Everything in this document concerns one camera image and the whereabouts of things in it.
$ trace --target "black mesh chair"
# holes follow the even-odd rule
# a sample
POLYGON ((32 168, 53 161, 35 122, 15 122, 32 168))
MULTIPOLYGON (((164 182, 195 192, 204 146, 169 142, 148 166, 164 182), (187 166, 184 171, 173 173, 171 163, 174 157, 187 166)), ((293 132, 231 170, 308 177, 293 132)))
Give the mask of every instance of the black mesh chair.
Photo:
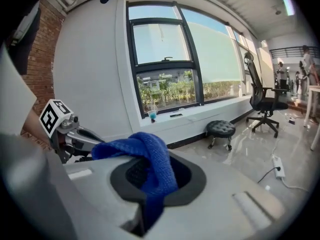
POLYGON ((252 97, 250 99, 250 104, 252 108, 255 111, 259 111, 258 114, 263 113, 264 116, 262 117, 247 117, 246 122, 249 122, 249 120, 258 120, 259 123, 257 123, 253 128, 252 132, 254 133, 256 131, 256 128, 259 127, 262 124, 267 124, 270 126, 272 130, 275 131, 274 137, 278 137, 278 130, 276 128, 279 128, 279 122, 269 119, 274 114, 274 111, 276 110, 286 110, 288 109, 288 104, 284 102, 279 102, 279 94, 282 92, 285 92, 284 89, 274 89, 271 87, 263 87, 261 84, 261 81, 259 79, 256 66, 253 62, 254 57, 250 52, 247 52, 244 55, 244 63, 246 64, 250 76, 252 79, 252 97), (271 90, 275 93, 274 98, 266 97, 267 90, 271 90))

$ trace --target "glossy floor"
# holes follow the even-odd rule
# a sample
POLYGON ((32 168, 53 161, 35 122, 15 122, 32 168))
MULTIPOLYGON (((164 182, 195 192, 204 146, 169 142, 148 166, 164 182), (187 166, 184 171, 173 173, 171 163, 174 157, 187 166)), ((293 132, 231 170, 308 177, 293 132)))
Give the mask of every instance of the glossy floor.
MULTIPOLYGON (((242 172, 251 180, 258 182, 263 175, 272 169, 272 151, 280 157, 284 167, 284 182, 289 186, 302 187, 312 190, 314 179, 318 177, 320 169, 320 143, 314 151, 310 150, 318 126, 309 123, 303 127, 304 115, 294 110, 275 112, 272 119, 280 123, 278 138, 266 124, 258 127, 255 133, 251 128, 258 123, 243 119, 235 124, 236 132, 232 137, 232 151, 226 148, 226 139, 216 139, 212 149, 208 149, 212 138, 204 138, 197 142, 177 148, 179 151, 211 159, 227 164, 242 172), (288 117, 303 117, 290 124, 288 117)), ((286 209, 297 208, 308 195, 299 189, 289 189, 276 179, 275 173, 270 172, 259 185, 270 187, 270 192, 276 196, 286 209)))

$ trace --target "round stool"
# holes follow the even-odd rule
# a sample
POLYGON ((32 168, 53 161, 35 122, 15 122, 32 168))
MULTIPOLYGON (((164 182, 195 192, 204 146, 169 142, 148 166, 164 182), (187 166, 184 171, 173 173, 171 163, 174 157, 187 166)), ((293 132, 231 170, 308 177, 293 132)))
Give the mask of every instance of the round stool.
POLYGON ((213 136, 213 140, 208 146, 208 149, 211 149, 214 146, 216 138, 228 138, 228 149, 231 151, 231 137, 235 132, 236 127, 228 121, 219 120, 208 123, 206 125, 206 135, 213 136))

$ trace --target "blue towel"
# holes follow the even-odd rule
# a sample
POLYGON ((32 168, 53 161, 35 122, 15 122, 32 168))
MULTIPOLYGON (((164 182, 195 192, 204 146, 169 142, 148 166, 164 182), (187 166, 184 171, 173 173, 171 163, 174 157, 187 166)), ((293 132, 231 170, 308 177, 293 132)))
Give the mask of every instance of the blue towel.
POLYGON ((150 161, 147 180, 140 189, 146 194, 144 226, 148 230, 163 212, 165 196, 178 190, 164 141, 153 134, 138 132, 128 139, 100 143, 92 149, 91 154, 93 160, 128 155, 150 161))

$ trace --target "railing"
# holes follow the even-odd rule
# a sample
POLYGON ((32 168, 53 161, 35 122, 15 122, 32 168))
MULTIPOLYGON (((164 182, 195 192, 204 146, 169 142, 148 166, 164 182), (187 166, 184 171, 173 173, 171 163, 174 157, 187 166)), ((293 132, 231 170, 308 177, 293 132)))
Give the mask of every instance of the railing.
MULTIPOLYGON (((313 58, 320 58, 320 51, 318 47, 309 46, 310 55, 313 58)), ((290 58, 290 57, 303 57, 304 51, 302 50, 302 46, 296 47, 287 47, 281 49, 272 49, 270 50, 272 59, 277 58, 290 58)))

